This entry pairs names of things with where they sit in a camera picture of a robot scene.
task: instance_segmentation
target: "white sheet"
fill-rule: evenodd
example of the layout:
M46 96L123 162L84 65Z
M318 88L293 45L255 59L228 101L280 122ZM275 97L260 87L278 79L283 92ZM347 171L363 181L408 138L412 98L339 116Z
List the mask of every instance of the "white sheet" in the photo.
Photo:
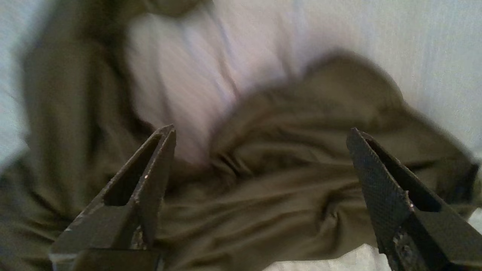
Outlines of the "white sheet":
M482 157L481 29L482 1L214 0L182 20L147 15L131 25L134 106L156 127L174 123L176 156L203 164L240 98L300 78L342 48L380 65L412 107ZM479 230L481 217L471 220ZM389 268L365 245L338 260L268 270Z

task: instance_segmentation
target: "wrinkled cloth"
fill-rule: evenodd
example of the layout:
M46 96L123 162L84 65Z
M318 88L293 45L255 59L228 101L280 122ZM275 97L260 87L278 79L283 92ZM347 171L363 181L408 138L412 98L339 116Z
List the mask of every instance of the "wrinkled cloth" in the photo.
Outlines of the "wrinkled cloth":
M30 151L0 180L0 268L50 270L50 245L152 132L132 111L123 59L125 26L145 11L133 0L62 1L26 55ZM175 161L156 243L166 269L261 270L374 244L345 146L352 126L470 214L475 198L454 194L472 188L467 155L382 73L334 58L243 101L207 169Z

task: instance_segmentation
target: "white fabric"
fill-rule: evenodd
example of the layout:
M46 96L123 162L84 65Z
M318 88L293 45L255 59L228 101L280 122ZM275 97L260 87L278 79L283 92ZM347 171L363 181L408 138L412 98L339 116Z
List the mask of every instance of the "white fabric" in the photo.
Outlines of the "white fabric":
M253 89L299 79L341 48L386 70L405 100L482 157L482 1L214 0L182 20L146 15L130 28L134 107L174 123L176 156L207 159L209 139ZM481 230L479 210L471 222ZM267 270L389 270L367 245L340 259Z

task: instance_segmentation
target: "olive green fabric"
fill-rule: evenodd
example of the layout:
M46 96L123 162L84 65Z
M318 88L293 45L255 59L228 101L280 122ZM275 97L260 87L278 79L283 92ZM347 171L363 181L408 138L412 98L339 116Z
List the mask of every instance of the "olive green fabric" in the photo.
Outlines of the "olive green fabric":
M174 2L146 1L176 16L193 4ZM30 151L0 180L3 270L49 270L52 242L152 131L132 112L122 50L143 3L62 1L27 54ZM213 139L209 168L174 163L156 243L167 270L261 270L375 244L345 146L353 126L470 213L460 148L411 113L383 73L336 57L243 101Z

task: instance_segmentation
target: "olive green cloth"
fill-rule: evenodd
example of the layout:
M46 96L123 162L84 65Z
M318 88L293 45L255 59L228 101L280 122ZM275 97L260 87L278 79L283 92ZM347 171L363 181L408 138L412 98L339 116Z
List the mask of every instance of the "olive green cloth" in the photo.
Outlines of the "olive green cloth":
M3 270L49 270L52 242L152 131L132 112L122 51L125 26L145 11L134 0L62 1L27 54L30 151L0 180ZM257 271L375 244L345 145L353 126L470 214L467 156L383 73L336 57L243 101L213 139L209 168L174 163L156 243L167 270Z

